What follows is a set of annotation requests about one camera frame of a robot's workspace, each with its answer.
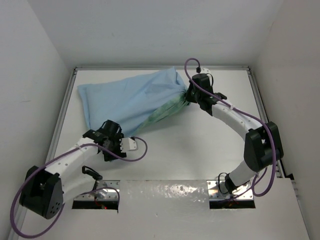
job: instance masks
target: white table surface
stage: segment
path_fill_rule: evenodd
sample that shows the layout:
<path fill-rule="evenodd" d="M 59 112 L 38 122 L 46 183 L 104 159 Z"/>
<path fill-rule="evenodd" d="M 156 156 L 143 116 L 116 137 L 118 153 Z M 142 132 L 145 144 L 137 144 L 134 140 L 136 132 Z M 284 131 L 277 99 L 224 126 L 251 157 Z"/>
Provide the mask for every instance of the white table surface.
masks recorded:
<path fill-rule="evenodd" d="M 152 72 L 155 70 L 78 71 L 56 155 L 74 145 L 87 130 L 78 85 Z M 188 85 L 184 72 L 177 72 Z M 212 75 L 215 92 L 259 116 L 247 71 L 212 70 Z M 244 142 L 197 104 L 147 127 L 138 136 L 149 145 L 141 161 L 104 162 L 99 154 L 86 163 L 105 180 L 120 180 L 119 214 L 113 210 L 71 209 L 72 203 L 68 202 L 56 225 L 40 239 L 308 239 L 289 179 L 277 178 L 266 196 L 255 198 L 256 209 L 209 209 L 205 180 L 231 172 L 242 160 Z M 128 158 L 140 156 L 143 150 L 140 147 Z M 269 175 L 257 190 L 264 190 Z M 177 191 L 181 186 L 184 191 Z M 22 231 L 35 234 L 50 222 L 27 211 Z"/>

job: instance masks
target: white wall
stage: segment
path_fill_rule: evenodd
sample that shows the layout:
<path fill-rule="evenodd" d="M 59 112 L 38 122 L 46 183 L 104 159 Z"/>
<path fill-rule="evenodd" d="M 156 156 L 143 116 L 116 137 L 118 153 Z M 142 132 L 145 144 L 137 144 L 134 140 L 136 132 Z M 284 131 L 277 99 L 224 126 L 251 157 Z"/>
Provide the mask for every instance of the white wall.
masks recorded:
<path fill-rule="evenodd" d="M 28 0 L 68 66 L 244 65 L 283 0 Z"/>
<path fill-rule="evenodd" d="M 286 0 L 253 69 L 268 116 L 280 128 L 311 239 L 320 239 L 319 10 L 319 0 Z"/>
<path fill-rule="evenodd" d="M 26 0 L 0 0 L 0 239 L 26 170 L 46 159 L 69 71 Z"/>

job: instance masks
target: light blue fabric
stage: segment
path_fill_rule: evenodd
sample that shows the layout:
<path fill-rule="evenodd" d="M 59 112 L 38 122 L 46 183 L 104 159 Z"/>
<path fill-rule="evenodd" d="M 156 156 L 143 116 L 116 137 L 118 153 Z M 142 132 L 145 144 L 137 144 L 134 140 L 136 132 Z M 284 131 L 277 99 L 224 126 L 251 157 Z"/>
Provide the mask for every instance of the light blue fabric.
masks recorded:
<path fill-rule="evenodd" d="M 186 106 L 186 91 L 174 67 L 114 82 L 78 86 L 87 127 L 97 130 L 103 122 L 112 120 L 120 124 L 126 137 L 131 137 L 140 126 L 157 122 Z"/>

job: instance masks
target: green fabric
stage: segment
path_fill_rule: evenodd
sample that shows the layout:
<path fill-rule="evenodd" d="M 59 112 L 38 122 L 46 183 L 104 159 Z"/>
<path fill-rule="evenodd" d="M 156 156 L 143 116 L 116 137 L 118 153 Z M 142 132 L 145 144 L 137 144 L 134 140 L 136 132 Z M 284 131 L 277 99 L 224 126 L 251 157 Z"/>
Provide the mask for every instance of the green fabric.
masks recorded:
<path fill-rule="evenodd" d="M 175 98 L 171 99 L 170 101 L 163 104 L 157 110 L 155 110 L 135 131 L 135 134 L 139 132 L 141 129 L 159 122 L 160 120 L 169 117 L 173 114 L 178 113 L 182 110 L 185 106 L 189 105 L 190 103 L 186 101 L 185 94 L 180 94 Z"/>

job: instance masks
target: blue cloth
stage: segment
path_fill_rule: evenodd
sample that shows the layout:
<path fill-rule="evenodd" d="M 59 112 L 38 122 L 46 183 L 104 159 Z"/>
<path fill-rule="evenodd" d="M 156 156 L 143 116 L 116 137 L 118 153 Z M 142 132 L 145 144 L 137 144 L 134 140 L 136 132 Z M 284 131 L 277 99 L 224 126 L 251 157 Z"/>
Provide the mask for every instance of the blue cloth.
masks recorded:
<path fill-rule="evenodd" d="M 131 137 L 140 126 L 148 126 L 186 106 L 186 91 L 174 67 L 114 82 L 78 86 L 87 127 L 97 130 L 103 122 L 112 120 L 120 124 L 126 137 Z"/>

